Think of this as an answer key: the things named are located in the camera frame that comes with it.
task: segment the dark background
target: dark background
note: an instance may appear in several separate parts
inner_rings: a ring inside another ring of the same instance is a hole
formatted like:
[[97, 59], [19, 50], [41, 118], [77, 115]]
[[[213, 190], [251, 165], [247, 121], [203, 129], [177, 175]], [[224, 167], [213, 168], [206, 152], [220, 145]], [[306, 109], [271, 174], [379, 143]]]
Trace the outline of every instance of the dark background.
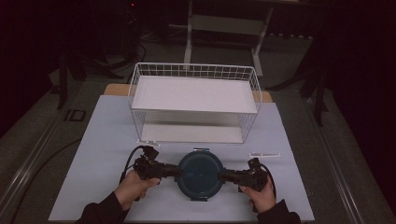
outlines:
[[[58, 68], [65, 42], [99, 60], [107, 52], [114, 53], [120, 48], [120, 41], [108, 38], [108, 31], [111, 30], [111, 36], [120, 37], [124, 3], [1, 1], [0, 137], [50, 90], [48, 74]], [[213, 7], [205, 4], [199, 8], [209, 14], [235, 11], [235, 7], [213, 11]], [[378, 185], [396, 213], [394, 9], [390, 0], [356, 1], [335, 10], [323, 24], [307, 16], [315, 14], [315, 10], [308, 10], [294, 15], [303, 23], [285, 26], [297, 21], [282, 16], [290, 15], [294, 9], [280, 8], [269, 29], [286, 37], [292, 34], [315, 37], [315, 50], [306, 55], [307, 66], [329, 68], [327, 87], [332, 90]], [[136, 15], [138, 22], [166, 36], [168, 22], [186, 23], [187, 1], [145, 1], [139, 10], [144, 13]]]

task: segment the floor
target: floor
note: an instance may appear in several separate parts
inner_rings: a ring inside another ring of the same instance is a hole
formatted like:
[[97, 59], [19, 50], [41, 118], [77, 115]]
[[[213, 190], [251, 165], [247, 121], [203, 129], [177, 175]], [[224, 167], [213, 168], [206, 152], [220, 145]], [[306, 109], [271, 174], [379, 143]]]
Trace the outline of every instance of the floor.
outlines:
[[[145, 62], [183, 62], [182, 31], [168, 42], [157, 42], [154, 37], [148, 35], [141, 41], [146, 49]], [[208, 43], [198, 37], [194, 39], [192, 63], [252, 65], [246, 46]], [[309, 44], [310, 39], [268, 36], [260, 53], [262, 88], [291, 77]], [[138, 54], [144, 54], [143, 48], [138, 48]], [[48, 223], [97, 99], [107, 84], [125, 82], [133, 68], [117, 72], [124, 79], [103, 77], [90, 69], [85, 81], [69, 77], [69, 97], [62, 110], [56, 109], [58, 95], [49, 92], [0, 139], [1, 223], [10, 223], [14, 214], [14, 223]], [[301, 84], [270, 93], [314, 212], [316, 220], [312, 223], [396, 223], [332, 93], [326, 90], [327, 111], [322, 113], [323, 127], [319, 127], [312, 115], [313, 99], [300, 97]], [[82, 121], [70, 120], [69, 110], [85, 111], [86, 116]]]

